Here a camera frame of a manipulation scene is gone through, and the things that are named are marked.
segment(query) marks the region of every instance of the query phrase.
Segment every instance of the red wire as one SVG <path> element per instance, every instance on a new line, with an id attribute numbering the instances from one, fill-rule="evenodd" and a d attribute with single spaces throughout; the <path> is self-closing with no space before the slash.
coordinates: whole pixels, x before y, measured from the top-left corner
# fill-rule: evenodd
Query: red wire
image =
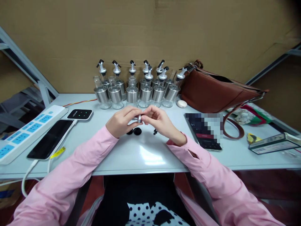
<path id="1" fill-rule="evenodd" d="M 73 104 L 80 104 L 80 103 L 82 103 L 82 102 L 90 102 L 90 101 L 95 101 L 95 100 L 97 100 L 97 99 L 94 99 L 94 100 L 83 100 L 83 101 L 80 101 L 80 102 L 76 102 L 76 103 L 72 103 L 72 104 L 67 104 L 67 105 L 64 105 L 63 107 L 66 107 L 66 106 L 68 106 L 68 105 L 73 105 Z"/>

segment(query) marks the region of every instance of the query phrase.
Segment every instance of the white round object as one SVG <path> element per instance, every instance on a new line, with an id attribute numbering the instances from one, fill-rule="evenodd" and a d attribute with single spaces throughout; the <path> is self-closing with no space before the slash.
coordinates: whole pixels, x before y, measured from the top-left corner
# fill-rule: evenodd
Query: white round object
<path id="1" fill-rule="evenodd" d="M 177 102 L 177 105 L 178 105 L 180 108 L 185 108 L 185 107 L 187 107 L 187 103 L 186 103 L 185 101 L 183 101 L 183 100 L 179 100 L 179 101 Z"/>

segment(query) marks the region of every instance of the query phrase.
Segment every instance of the person's right hand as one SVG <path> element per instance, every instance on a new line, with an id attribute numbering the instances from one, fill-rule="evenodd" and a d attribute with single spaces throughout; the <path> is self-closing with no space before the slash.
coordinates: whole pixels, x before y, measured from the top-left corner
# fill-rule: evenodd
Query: person's right hand
<path id="1" fill-rule="evenodd" d="M 163 136 L 171 139 L 176 145 L 182 146 L 187 143 L 186 137 L 170 121 L 166 112 L 156 106 L 149 106 L 144 110 L 141 120 L 151 124 Z"/>

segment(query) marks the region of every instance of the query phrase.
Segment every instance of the pink shirt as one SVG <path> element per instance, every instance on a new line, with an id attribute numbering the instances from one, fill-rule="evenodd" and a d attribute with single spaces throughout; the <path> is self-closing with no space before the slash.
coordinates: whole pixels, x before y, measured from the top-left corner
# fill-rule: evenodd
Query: pink shirt
<path id="1" fill-rule="evenodd" d="M 117 142 L 118 139 L 104 126 L 34 186 L 28 197 L 17 207 L 14 221 L 10 225 L 63 225 L 74 206 L 78 188 L 89 180 L 92 171 Z M 167 145 L 189 168 L 191 175 L 207 188 L 222 225 L 284 225 L 248 192 L 243 182 L 230 169 L 191 138 L 187 137 L 187 143 L 182 147 L 174 145 L 171 140 Z M 195 153 L 198 159 L 188 150 Z M 217 225 L 193 200 L 180 190 L 178 194 L 196 225 Z M 90 212 L 95 212 L 100 202 L 101 198 Z M 92 216 L 93 214 L 84 214 L 77 225 L 82 225 L 85 217 L 85 225 L 91 225 Z"/>

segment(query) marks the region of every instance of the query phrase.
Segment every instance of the handbag strap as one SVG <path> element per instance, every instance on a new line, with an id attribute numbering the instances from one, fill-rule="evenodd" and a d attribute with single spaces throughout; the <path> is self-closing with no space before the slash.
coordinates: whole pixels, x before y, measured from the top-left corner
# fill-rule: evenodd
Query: handbag strap
<path id="1" fill-rule="evenodd" d="M 241 127 L 241 125 L 239 125 L 236 121 L 234 121 L 234 120 L 232 120 L 232 119 L 229 118 L 229 116 L 232 115 L 232 113 L 233 113 L 234 111 L 236 111 L 237 109 L 239 109 L 243 104 L 244 104 L 244 103 L 242 103 L 242 104 L 240 104 L 240 105 L 237 105 L 235 108 L 233 108 L 232 111 L 230 111 L 228 114 L 226 114 L 226 116 L 224 116 L 224 135 L 225 135 L 226 137 L 229 137 L 229 138 L 231 138 L 231 139 L 240 139 L 240 138 L 244 137 L 245 131 L 244 131 L 244 129 Z M 232 136 L 230 136 L 229 134 L 227 134 L 227 132 L 226 132 L 226 130 L 225 130 L 225 124 L 226 124 L 226 121 L 227 121 L 227 120 L 229 120 L 230 122 L 232 122 L 233 125 L 235 125 L 235 126 L 237 127 L 237 129 L 238 129 L 238 131 L 239 131 L 239 136 L 238 136 L 238 137 L 232 137 Z"/>

